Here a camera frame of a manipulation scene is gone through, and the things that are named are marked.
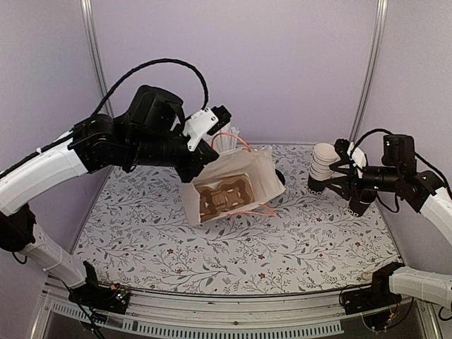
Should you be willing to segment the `white paper bag orange handles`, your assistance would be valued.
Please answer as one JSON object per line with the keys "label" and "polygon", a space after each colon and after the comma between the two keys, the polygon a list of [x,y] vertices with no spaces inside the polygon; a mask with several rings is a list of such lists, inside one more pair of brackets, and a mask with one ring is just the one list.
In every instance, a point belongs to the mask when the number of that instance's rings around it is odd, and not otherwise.
{"label": "white paper bag orange handles", "polygon": [[200,225],[220,218],[238,215],[273,217],[268,203],[285,192],[278,178],[273,149],[269,145],[253,147],[232,133],[217,133],[241,143],[220,154],[202,173],[180,188],[186,219],[190,225]]}

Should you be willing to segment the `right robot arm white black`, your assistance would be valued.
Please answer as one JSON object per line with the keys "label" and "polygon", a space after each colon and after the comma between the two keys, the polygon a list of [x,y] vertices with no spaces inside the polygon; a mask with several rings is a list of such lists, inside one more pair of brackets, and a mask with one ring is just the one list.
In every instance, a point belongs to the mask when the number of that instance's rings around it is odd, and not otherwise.
{"label": "right robot arm white black", "polygon": [[[370,166],[359,143],[339,138],[334,149],[339,160],[330,166],[337,173],[323,180],[324,187],[344,198],[351,214],[362,216],[380,192],[392,193],[430,221],[447,241],[451,240],[451,188],[442,172],[432,164],[418,172],[412,136],[385,129],[381,165]],[[406,295],[451,308],[451,276],[417,270],[399,262],[389,263],[372,274],[371,285],[342,294],[347,314],[386,307]]]}

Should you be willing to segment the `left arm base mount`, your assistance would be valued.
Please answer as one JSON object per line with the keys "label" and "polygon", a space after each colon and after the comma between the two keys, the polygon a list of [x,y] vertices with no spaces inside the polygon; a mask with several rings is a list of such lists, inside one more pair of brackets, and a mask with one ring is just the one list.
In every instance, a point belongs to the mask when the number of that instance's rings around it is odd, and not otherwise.
{"label": "left arm base mount", "polygon": [[92,265],[83,262],[86,277],[84,283],[77,288],[69,288],[69,300],[91,309],[125,314],[130,301],[130,289],[120,283],[112,283],[105,287],[100,285]]}

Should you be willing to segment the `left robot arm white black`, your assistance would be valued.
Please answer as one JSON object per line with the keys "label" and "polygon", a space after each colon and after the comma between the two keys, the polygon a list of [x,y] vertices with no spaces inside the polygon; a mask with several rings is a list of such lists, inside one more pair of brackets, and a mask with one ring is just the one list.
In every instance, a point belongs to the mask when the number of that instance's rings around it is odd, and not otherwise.
{"label": "left robot arm white black", "polygon": [[185,115],[180,97],[142,85],[125,113],[111,117],[98,105],[52,143],[1,172],[1,248],[20,253],[60,279],[89,306],[105,300],[93,267],[74,258],[37,224],[29,203],[61,183],[115,166],[171,167],[188,183],[218,158],[204,140],[230,120],[222,107]]}

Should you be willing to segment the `stack of paper cups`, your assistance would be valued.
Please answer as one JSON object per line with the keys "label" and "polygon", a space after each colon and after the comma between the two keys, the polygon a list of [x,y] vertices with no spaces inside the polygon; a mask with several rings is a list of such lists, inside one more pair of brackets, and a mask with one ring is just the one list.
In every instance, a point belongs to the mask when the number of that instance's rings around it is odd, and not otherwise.
{"label": "stack of paper cups", "polygon": [[339,159],[335,148],[328,143],[318,143],[314,146],[308,171],[308,191],[311,194],[320,195],[325,186],[323,181],[330,179],[333,170],[330,165]]}

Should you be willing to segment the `black paper coffee cup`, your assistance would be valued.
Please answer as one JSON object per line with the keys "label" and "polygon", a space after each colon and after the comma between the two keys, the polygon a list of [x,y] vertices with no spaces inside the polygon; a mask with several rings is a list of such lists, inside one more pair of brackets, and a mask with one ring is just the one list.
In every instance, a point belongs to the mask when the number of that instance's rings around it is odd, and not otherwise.
{"label": "black paper coffee cup", "polygon": [[351,197],[348,205],[349,213],[355,217],[363,216],[375,199],[376,197],[373,193],[364,193],[359,197]]}

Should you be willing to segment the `brown cardboard cup carrier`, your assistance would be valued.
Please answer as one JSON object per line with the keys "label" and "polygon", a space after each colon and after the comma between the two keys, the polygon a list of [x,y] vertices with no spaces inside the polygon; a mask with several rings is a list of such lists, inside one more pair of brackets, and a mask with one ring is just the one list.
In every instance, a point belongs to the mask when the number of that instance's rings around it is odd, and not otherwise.
{"label": "brown cardboard cup carrier", "polygon": [[254,192],[246,177],[227,177],[214,187],[203,185],[196,187],[200,195],[200,216],[209,220],[255,201]]}

